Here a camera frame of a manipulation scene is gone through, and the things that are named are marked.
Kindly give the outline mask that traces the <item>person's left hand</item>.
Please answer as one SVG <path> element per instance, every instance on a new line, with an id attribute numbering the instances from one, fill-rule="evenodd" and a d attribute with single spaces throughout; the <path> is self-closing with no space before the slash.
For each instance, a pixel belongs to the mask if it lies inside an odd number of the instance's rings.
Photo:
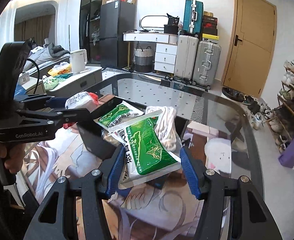
<path id="1" fill-rule="evenodd" d="M 17 144 L 10 149 L 9 153 L 7 153 L 6 146 L 0 143 L 0 158 L 8 157 L 4 162 L 4 166 L 11 174 L 16 174 L 21 170 L 23 159 L 25 157 L 25 146 L 26 144 Z"/>

